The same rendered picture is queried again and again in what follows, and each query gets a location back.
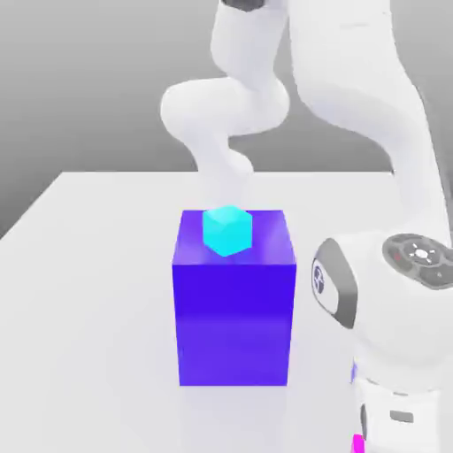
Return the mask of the large blue box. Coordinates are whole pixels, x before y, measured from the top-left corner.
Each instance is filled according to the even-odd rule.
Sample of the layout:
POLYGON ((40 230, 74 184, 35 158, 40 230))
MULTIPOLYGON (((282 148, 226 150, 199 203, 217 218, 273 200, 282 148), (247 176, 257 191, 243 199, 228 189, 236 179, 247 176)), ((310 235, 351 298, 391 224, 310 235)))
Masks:
POLYGON ((253 211, 252 246, 222 257, 203 243, 201 211, 185 210, 173 300, 182 386, 284 386, 296 256, 282 211, 253 211))

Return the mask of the small cyan cube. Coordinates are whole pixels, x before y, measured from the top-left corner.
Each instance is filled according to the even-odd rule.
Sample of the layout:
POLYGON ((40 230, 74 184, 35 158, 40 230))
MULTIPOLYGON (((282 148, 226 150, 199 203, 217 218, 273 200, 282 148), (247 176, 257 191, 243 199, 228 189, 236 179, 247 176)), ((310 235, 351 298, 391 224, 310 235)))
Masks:
POLYGON ((253 217, 233 206, 203 211, 203 244, 222 257, 252 247, 253 217))

